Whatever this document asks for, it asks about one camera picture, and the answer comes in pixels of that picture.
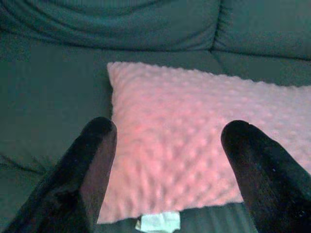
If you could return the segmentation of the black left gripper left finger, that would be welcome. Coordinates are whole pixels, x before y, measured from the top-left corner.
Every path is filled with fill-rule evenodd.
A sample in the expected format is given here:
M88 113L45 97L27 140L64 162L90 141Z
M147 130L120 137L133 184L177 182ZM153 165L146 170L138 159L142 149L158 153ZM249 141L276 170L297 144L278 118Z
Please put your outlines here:
M116 144L112 120L91 120L2 233L94 233Z

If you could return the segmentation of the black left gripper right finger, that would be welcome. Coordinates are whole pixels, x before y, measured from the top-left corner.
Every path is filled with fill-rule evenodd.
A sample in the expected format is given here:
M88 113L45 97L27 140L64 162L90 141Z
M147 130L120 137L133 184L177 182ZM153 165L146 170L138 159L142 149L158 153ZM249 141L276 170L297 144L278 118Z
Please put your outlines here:
M234 120L221 144L258 233L311 233L311 175L277 141Z

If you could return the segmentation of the pink dotted pillow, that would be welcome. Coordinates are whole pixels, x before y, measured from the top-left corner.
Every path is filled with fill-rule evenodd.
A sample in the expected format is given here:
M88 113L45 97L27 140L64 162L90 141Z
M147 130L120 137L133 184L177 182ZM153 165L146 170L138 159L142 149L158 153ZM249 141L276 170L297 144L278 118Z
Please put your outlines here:
M98 223L241 202L221 132L244 120L311 173L311 85L144 63L107 65L117 148Z

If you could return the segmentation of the grey-green leather sofa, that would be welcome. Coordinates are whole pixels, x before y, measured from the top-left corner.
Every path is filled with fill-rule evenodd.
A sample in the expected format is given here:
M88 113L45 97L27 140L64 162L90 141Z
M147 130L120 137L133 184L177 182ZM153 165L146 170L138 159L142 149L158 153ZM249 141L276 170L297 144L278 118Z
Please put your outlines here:
M208 50L80 47L0 30L0 233L82 128L111 116L113 61L311 85L311 0L221 0Z

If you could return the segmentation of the slate blue back cushion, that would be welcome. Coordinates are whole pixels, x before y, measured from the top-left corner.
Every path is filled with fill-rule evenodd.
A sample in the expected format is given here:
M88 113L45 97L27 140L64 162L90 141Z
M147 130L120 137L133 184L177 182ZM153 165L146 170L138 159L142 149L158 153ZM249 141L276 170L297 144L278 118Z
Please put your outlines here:
M0 0L0 30L113 50L212 47L221 0Z

